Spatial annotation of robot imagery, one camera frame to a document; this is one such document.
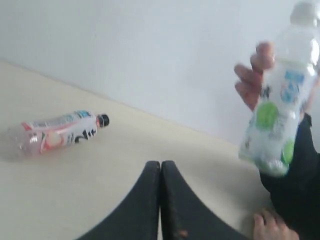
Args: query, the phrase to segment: black bottle cap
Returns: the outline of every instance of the black bottle cap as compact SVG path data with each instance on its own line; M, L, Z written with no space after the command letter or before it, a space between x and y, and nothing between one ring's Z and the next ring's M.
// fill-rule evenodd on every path
M104 128L109 125L110 120L107 114L99 114L97 117L99 119L100 128Z

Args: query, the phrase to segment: bottle label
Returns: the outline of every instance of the bottle label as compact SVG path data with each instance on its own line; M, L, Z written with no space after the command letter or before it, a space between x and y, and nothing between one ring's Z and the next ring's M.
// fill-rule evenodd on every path
M87 111L75 111L48 120L23 122L22 125L26 131L41 132L40 153L88 140L100 127L97 117Z
M267 71L239 156L262 172L284 175L293 158L300 113L318 75L309 65L276 61Z

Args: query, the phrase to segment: table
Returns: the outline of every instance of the table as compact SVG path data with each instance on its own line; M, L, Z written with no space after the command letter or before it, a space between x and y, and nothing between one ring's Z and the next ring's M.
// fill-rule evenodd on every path
M88 142L0 159L3 239L76 239L120 203L150 160L175 161L198 197L246 235L252 213L269 203L257 170L238 160L235 145L3 61L0 81L0 130L75 110L110 118Z

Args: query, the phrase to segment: hand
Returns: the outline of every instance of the hand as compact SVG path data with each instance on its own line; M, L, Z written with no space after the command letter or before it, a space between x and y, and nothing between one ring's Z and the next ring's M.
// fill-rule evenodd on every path
M299 236L277 213L264 209L254 215L253 240L299 240Z
M235 84L235 89L244 103L253 111L257 105L261 91L264 70L268 70L274 66L272 44L270 42L260 43L256 47L256 53L251 56L250 62L251 68L243 64L237 64L234 67L234 72L240 80ZM303 119L305 112L309 110L318 85L319 80L314 85L308 101L303 105L300 120Z

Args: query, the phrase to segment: water bottle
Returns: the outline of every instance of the water bottle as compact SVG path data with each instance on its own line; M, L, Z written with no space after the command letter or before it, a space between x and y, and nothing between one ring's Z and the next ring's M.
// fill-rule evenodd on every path
M286 175L294 155L300 113L318 79L320 5L295 5L288 26L274 41L274 67L263 74L257 105L239 158L273 177Z
M95 115L85 110L51 119L22 122L0 134L0 156L19 159L78 144L108 125L106 114Z

